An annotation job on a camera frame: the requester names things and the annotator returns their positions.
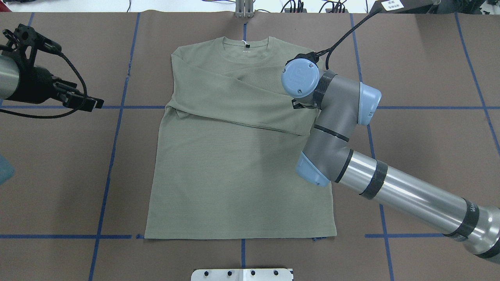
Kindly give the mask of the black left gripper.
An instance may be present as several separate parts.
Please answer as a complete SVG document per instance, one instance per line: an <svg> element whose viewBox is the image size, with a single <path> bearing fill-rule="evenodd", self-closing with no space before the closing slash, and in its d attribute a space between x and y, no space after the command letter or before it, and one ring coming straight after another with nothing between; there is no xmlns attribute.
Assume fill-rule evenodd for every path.
<svg viewBox="0 0 500 281"><path fill-rule="evenodd" d="M54 76L43 67L33 66L20 68L20 80L14 91L14 101L21 103L41 104L54 99L63 101L60 96L66 96L62 106L72 110L92 112L102 108L105 101L90 96L84 97L86 91L79 91L77 84Z"/></svg>

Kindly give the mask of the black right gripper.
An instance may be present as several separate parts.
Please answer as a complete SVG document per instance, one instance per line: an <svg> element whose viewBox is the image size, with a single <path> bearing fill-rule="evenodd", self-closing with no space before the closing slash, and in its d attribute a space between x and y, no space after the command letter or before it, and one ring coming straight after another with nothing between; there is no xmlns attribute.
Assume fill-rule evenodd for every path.
<svg viewBox="0 0 500 281"><path fill-rule="evenodd" d="M297 101L296 99L292 99L291 102L292 102L292 107L294 110L303 109L303 108L313 109L313 106L308 105L308 104L302 104L299 101Z"/></svg>

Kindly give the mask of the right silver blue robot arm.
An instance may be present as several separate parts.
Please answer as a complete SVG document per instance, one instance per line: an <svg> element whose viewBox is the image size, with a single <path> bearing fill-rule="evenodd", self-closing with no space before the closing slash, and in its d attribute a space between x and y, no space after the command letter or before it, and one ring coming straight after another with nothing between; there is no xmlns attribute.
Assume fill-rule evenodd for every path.
<svg viewBox="0 0 500 281"><path fill-rule="evenodd" d="M314 53L289 60L281 75L293 107L318 109L296 164L304 180L325 187L340 183L360 196L420 219L473 255L499 263L498 207L479 206L348 147L360 124L370 123L382 93L332 70L321 70Z"/></svg>

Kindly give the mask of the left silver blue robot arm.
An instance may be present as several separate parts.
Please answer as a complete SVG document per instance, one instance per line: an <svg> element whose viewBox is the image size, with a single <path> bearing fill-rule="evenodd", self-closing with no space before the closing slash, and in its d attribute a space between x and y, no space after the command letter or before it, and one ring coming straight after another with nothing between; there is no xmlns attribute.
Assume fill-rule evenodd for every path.
<svg viewBox="0 0 500 281"><path fill-rule="evenodd" d="M1 55L0 94L2 100L41 104L50 99L72 110L91 112L102 108L104 100L85 95L77 83L63 80L41 66L30 66L28 59Z"/></svg>

